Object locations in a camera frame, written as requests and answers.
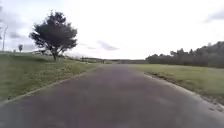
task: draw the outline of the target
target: distant tree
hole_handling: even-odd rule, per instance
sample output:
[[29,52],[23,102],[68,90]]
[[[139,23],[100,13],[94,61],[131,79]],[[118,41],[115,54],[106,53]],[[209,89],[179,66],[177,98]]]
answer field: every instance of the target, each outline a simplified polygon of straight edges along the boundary
[[19,51],[21,52],[21,51],[23,50],[23,45],[22,45],[22,44],[19,44],[19,45],[18,45],[18,49],[19,49]]
[[66,22],[66,17],[61,12],[51,12],[41,24],[34,25],[34,32],[30,38],[36,46],[49,50],[57,60],[59,53],[65,52],[77,45],[77,29]]
[[171,51],[170,55],[154,54],[146,58],[148,63],[153,64],[175,64],[192,66],[209,66],[224,68],[224,41],[216,44],[209,44],[196,50],[185,52],[183,49],[176,52]]

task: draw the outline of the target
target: lawn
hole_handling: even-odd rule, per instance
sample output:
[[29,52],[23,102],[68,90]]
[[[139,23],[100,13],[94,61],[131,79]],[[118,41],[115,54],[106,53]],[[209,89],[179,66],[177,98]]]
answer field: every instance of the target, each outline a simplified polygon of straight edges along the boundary
[[224,69],[157,64],[133,66],[224,104]]
[[0,101],[70,78],[97,64],[34,54],[0,53]]

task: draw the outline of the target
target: treeline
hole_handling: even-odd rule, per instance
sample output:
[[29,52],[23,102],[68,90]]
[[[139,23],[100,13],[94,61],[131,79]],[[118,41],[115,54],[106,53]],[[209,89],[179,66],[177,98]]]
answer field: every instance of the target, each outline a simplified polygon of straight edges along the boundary
[[170,55],[154,54],[146,58],[151,64],[172,64],[190,66],[224,67],[224,41],[214,45],[207,45],[196,50],[185,52],[183,49],[176,52],[171,51]]

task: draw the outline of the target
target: utility pole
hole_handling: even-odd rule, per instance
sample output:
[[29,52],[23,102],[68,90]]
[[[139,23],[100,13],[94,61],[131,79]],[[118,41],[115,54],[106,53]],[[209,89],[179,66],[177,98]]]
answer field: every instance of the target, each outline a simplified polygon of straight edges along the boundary
[[6,26],[5,30],[4,30],[4,35],[3,35],[3,46],[2,46],[2,51],[4,52],[5,50],[5,35],[6,35],[6,31],[8,29],[8,25]]

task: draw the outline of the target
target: grass verge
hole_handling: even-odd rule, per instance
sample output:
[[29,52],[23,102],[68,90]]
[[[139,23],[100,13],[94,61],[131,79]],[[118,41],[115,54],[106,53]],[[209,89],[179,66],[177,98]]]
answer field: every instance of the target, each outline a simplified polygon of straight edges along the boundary
[[159,64],[133,66],[224,104],[224,69]]
[[97,64],[32,54],[0,54],[0,101],[70,78]]

